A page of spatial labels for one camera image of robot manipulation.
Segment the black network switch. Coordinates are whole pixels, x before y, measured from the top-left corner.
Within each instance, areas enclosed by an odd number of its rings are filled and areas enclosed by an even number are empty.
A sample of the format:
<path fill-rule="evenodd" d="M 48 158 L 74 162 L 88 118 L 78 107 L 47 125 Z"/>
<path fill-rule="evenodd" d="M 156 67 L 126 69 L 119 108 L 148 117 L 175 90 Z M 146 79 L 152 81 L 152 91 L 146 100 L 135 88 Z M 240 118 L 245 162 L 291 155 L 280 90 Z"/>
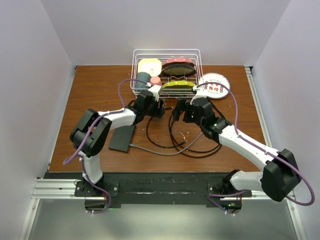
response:
<path fill-rule="evenodd" d="M 112 134 L 108 149 L 128 153 L 135 129 L 135 125 L 116 128 Z"/>

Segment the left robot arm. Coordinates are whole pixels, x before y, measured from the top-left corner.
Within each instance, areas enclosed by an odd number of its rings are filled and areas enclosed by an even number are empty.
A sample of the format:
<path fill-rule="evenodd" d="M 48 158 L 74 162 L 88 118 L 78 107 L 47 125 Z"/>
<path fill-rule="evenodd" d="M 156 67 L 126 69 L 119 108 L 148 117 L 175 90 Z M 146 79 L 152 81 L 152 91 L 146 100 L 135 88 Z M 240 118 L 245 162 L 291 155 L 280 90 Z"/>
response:
<path fill-rule="evenodd" d="M 75 157 L 79 157 L 83 185 L 92 196 L 107 196 L 100 164 L 100 152 L 109 131 L 134 126 L 142 122 L 145 116 L 162 118 L 165 110 L 160 94 L 161 88 L 153 86 L 148 90 L 142 90 L 132 106 L 105 112 L 88 109 L 83 114 L 69 137 L 76 150 L 72 156 L 63 161 L 63 164 L 67 165 Z"/>

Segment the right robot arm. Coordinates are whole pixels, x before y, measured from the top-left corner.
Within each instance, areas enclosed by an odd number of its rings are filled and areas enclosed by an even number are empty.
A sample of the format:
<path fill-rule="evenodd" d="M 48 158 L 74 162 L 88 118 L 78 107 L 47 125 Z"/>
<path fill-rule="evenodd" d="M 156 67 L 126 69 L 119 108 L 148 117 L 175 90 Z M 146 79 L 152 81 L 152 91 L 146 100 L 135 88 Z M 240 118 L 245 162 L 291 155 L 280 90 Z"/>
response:
<path fill-rule="evenodd" d="M 210 140 L 228 147 L 253 163 L 259 170 L 233 170 L 223 179 L 223 192 L 230 197 L 239 191 L 260 191 L 276 202 L 282 201 L 302 180 L 293 153 L 266 146 L 239 131 L 228 120 L 215 114 L 207 98 L 192 101 L 178 99 L 172 111 L 178 121 L 184 114 L 185 123 L 196 124 Z"/>

